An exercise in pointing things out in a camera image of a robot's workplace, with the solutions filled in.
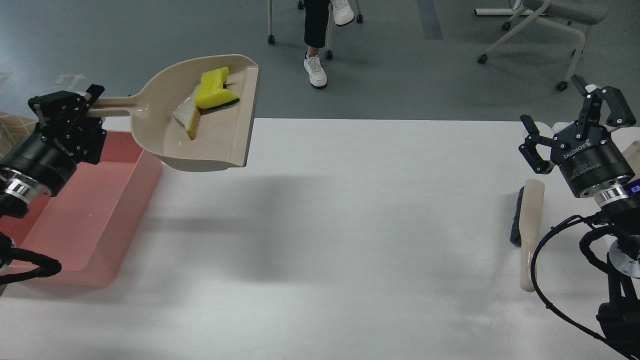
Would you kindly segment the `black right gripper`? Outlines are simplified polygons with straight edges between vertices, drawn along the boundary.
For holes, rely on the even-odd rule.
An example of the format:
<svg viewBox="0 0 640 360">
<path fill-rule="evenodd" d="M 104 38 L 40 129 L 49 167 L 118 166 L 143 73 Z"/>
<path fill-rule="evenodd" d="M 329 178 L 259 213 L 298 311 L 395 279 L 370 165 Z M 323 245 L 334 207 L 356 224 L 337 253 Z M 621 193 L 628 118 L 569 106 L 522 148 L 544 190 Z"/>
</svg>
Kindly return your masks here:
<svg viewBox="0 0 640 360">
<path fill-rule="evenodd" d="M 556 166 L 575 198 L 590 198 L 603 188 L 631 182 L 637 174 L 610 133 L 634 127 L 637 118 L 620 89 L 587 84 L 578 75 L 571 76 L 571 82 L 583 96 L 578 119 L 554 124 L 551 138 L 540 134 L 530 115 L 522 114 L 526 136 L 518 149 L 536 174 L 550 174 Z M 577 131 L 586 134 L 578 137 Z M 539 145 L 552 149 L 550 160 L 542 158 Z"/>
</svg>

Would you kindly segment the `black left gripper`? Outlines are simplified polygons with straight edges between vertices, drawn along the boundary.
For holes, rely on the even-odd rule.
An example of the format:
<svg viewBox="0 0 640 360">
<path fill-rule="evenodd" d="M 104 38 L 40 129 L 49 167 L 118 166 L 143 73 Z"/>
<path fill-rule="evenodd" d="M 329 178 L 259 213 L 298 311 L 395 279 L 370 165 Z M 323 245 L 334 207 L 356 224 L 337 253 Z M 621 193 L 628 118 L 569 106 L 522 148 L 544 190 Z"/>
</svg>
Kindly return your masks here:
<svg viewBox="0 0 640 360">
<path fill-rule="evenodd" d="M 105 121 L 93 106 L 104 92 L 91 84 L 84 95 L 62 90 L 27 101 L 39 123 L 1 160 L 3 198 L 55 198 L 81 163 L 100 162 Z"/>
</svg>

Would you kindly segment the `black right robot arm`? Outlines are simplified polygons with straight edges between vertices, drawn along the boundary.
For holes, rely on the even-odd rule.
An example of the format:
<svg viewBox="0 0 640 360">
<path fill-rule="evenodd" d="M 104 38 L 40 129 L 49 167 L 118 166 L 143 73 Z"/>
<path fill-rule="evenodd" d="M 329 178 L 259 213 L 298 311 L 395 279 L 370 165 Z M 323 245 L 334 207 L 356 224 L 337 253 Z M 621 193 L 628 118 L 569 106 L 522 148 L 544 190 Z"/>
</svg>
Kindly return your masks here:
<svg viewBox="0 0 640 360">
<path fill-rule="evenodd" d="M 519 190 L 510 241 L 521 248 L 520 285 L 537 294 L 547 310 L 627 360 L 639 358 L 639 142 L 620 150 L 612 137 L 637 122 L 622 92 L 571 77 L 583 97 L 576 120 L 560 123 L 544 136 L 529 115 L 520 117 L 526 135 L 519 152 L 537 174 L 557 168 L 575 198 L 591 198 L 598 210 L 573 214 L 538 235 L 544 184 L 531 178 Z M 594 315 L 599 330 L 572 319 L 544 294 L 538 280 L 538 258 L 561 232 L 583 224 L 588 230 L 578 250 L 606 287 Z"/>
</svg>

